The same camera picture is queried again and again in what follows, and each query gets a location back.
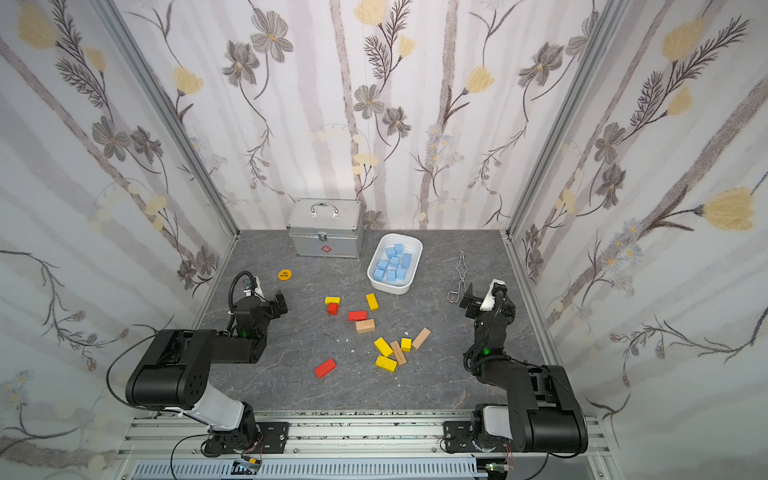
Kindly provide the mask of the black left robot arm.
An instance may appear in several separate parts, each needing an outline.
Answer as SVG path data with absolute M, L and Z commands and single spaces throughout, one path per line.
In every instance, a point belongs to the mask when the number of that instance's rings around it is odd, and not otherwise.
M 282 291 L 266 298 L 257 276 L 239 272 L 228 291 L 225 329 L 163 329 L 138 362 L 125 388 L 136 409 L 166 410 L 208 429 L 203 454 L 253 451 L 264 438 L 253 407 L 235 400 L 209 381 L 214 364 L 255 364 L 267 347 L 272 321 L 288 313 Z

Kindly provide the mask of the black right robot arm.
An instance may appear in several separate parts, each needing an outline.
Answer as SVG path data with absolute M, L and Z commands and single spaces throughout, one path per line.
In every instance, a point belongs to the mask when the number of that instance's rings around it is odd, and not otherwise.
M 459 307 L 474 321 L 473 343 L 462 356 L 464 369 L 506 394 L 504 404 L 475 407 L 473 446 L 561 457 L 585 453 L 586 420 L 564 368 L 519 360 L 505 351 L 507 328 L 516 318 L 506 284 L 494 280 L 484 296 L 467 286 Z

